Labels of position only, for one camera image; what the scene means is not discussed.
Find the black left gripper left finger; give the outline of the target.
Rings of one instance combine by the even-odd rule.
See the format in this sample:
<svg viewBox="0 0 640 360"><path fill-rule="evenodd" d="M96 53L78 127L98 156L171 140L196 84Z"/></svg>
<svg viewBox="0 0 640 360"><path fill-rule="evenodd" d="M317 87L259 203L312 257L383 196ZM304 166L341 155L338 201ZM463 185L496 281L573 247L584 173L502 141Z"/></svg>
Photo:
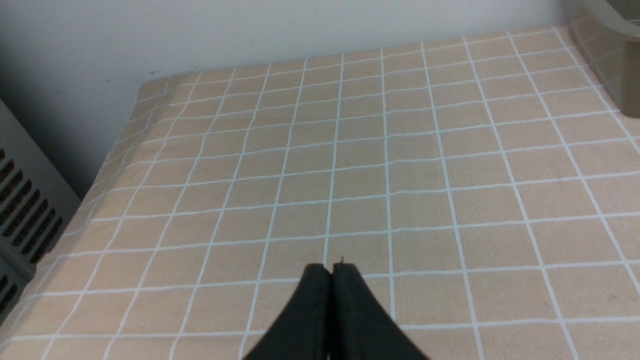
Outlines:
<svg viewBox="0 0 640 360"><path fill-rule="evenodd" d="M245 360L326 360L331 289L322 264L306 265L288 303Z"/></svg>

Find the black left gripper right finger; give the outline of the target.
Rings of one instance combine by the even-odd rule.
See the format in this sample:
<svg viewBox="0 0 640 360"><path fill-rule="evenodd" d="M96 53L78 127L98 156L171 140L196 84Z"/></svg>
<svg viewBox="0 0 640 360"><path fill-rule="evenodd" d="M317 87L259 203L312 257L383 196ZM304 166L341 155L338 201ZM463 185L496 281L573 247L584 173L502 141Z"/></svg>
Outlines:
<svg viewBox="0 0 640 360"><path fill-rule="evenodd" d="M333 265L330 359L428 359L387 314L352 263Z"/></svg>

